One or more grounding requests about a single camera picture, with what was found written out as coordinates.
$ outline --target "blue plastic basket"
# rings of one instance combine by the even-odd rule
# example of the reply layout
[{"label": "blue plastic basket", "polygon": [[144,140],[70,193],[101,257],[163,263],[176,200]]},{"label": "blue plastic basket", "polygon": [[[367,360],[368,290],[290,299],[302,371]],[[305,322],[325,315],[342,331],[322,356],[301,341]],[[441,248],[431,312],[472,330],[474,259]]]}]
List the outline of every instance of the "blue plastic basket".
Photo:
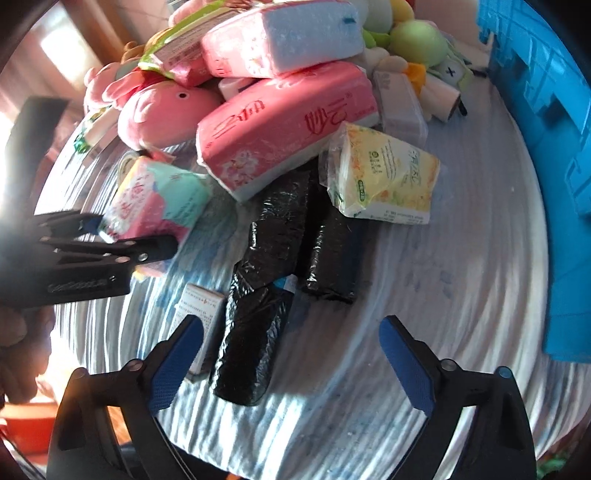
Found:
[{"label": "blue plastic basket", "polygon": [[591,362],[591,90],[563,42],[524,0],[480,0],[478,23],[482,41],[495,35],[491,79],[521,129],[544,199],[544,351]]}]

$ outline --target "black plastic bag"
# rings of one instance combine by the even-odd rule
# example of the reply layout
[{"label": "black plastic bag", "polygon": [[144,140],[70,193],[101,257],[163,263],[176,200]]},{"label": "black plastic bag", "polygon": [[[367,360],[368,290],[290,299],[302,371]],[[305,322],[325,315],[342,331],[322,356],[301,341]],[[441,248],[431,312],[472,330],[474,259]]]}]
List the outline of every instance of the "black plastic bag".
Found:
[{"label": "black plastic bag", "polygon": [[291,171],[264,191],[249,248],[234,267],[210,388],[239,405],[255,405],[271,380],[294,295],[292,276],[306,226],[311,175],[310,170]]},{"label": "black plastic bag", "polygon": [[265,394],[293,293],[273,284],[251,290],[234,275],[226,332],[210,387],[230,402],[252,406]]},{"label": "black plastic bag", "polygon": [[[369,221],[348,218],[333,207],[326,190],[315,196],[300,255],[302,290],[325,300],[353,303]],[[303,265],[307,266],[302,275]]]}]

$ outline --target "wrinkled fabric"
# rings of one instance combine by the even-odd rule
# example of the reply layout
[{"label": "wrinkled fabric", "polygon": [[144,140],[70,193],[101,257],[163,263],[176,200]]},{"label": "wrinkled fabric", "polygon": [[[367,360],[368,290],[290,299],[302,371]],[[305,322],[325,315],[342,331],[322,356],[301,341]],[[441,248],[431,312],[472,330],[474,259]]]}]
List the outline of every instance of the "wrinkled fabric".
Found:
[{"label": "wrinkled fabric", "polygon": [[[538,456],[581,420],[591,403],[591,367],[554,362],[541,351],[547,234],[530,156],[488,80],[475,79],[463,101],[467,118],[429,126],[425,150],[443,165],[430,224],[368,229],[352,306],[295,295],[260,405],[220,400],[206,380],[184,382],[160,414],[174,443],[251,480],[387,478],[424,420],[379,347],[379,322],[388,314],[464,369],[510,367]],[[124,150],[117,146],[87,167],[60,158],[41,209],[84,199],[89,209],[103,209]],[[184,161],[194,165],[196,155],[187,152]],[[58,307],[60,334],[91,372],[144,357],[173,331],[186,282],[229,288],[255,218],[253,204],[239,206],[217,190],[167,278],[134,282],[126,297]],[[439,478],[451,472],[467,420],[460,419]]]}]

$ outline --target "yellow tissue pack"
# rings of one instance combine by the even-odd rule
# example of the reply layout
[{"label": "yellow tissue pack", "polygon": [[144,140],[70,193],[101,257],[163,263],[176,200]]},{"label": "yellow tissue pack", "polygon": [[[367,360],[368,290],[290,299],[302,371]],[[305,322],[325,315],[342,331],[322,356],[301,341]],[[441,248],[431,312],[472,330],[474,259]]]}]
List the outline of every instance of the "yellow tissue pack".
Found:
[{"label": "yellow tissue pack", "polygon": [[323,161],[333,205],[347,217],[429,223],[437,157],[370,128],[343,122]]}]

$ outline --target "small white box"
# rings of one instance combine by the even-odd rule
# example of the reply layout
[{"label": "small white box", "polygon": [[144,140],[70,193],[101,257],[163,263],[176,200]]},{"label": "small white box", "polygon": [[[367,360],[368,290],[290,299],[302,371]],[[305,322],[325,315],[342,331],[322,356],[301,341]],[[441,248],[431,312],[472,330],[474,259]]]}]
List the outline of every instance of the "small white box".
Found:
[{"label": "small white box", "polygon": [[179,325],[187,315],[196,315],[203,323],[203,344],[186,376],[191,381],[196,380],[198,375],[209,373],[217,357],[219,323],[224,303],[224,295],[188,283],[176,305],[173,326]]},{"label": "small white box", "polygon": [[403,73],[374,72],[374,82],[384,133],[424,148],[429,130],[407,76]]}]

